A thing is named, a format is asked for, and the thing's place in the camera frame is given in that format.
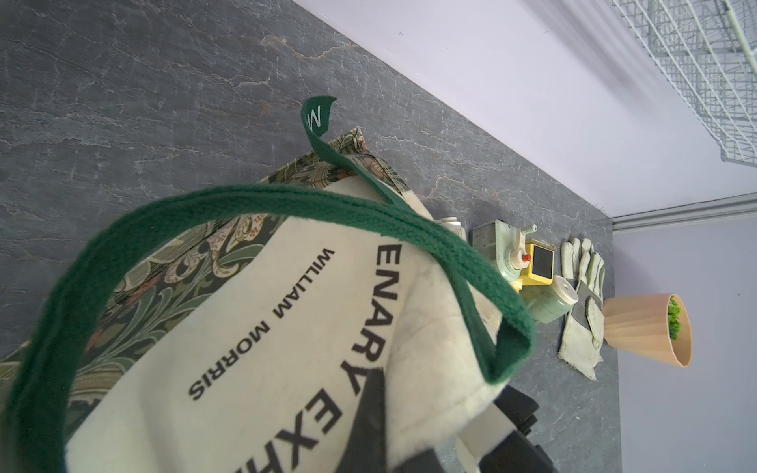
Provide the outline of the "yellow pencil sharpener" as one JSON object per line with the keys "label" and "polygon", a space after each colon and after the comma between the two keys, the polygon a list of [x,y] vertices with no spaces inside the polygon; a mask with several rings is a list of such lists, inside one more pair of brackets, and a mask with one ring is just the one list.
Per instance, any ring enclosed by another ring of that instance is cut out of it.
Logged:
{"label": "yellow pencil sharpener", "polygon": [[549,286],[554,279],[555,248],[547,242],[530,238],[526,241],[526,263],[514,288],[517,292],[525,287]]}

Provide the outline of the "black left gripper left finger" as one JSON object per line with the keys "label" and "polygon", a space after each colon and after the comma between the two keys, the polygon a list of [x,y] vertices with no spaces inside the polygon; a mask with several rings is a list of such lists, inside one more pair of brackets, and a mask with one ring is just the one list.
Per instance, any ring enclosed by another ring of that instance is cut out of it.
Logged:
{"label": "black left gripper left finger", "polygon": [[382,369],[370,370],[345,451],[335,471],[386,472],[386,380]]}

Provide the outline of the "olive green pencil sharpener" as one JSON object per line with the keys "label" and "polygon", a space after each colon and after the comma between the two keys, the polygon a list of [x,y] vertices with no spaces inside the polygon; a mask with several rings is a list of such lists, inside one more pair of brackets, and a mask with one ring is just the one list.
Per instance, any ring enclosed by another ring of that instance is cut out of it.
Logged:
{"label": "olive green pencil sharpener", "polygon": [[579,301],[575,288],[562,276],[555,276],[549,285],[524,287],[520,296],[530,316],[544,324],[563,317]]}

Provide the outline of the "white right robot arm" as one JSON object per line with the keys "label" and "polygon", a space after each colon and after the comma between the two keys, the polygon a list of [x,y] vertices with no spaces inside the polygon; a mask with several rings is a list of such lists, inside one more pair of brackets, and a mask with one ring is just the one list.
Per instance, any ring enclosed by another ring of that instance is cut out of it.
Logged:
{"label": "white right robot arm", "polygon": [[554,472],[526,436],[538,404],[504,384],[414,389],[388,400],[390,472]]}

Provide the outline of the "cream tote bag green handles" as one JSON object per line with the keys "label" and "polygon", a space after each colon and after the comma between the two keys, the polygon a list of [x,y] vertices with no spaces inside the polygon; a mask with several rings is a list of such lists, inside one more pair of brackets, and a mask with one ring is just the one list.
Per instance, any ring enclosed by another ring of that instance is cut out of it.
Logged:
{"label": "cream tote bag green handles", "polygon": [[[358,133],[267,181],[146,205],[100,233],[1,364],[5,472],[336,472],[370,370],[388,400],[504,384],[531,317]],[[388,460],[388,427],[386,427]]]}

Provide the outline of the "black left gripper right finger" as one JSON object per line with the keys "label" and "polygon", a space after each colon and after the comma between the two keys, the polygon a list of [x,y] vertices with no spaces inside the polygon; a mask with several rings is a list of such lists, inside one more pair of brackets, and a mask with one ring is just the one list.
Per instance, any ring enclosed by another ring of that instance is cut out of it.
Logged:
{"label": "black left gripper right finger", "polygon": [[444,473],[443,466],[433,449],[418,453],[395,469],[395,473]]}

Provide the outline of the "beige pencil sharpener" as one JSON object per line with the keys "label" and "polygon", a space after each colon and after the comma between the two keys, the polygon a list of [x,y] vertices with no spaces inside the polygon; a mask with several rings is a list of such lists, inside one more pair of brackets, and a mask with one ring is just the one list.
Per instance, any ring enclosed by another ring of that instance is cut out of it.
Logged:
{"label": "beige pencil sharpener", "polygon": [[457,220],[457,217],[447,217],[443,219],[436,220],[436,223],[440,225],[441,227],[453,232],[458,237],[462,238],[463,240],[467,239],[467,232],[465,228],[463,228],[463,225],[459,220]]}

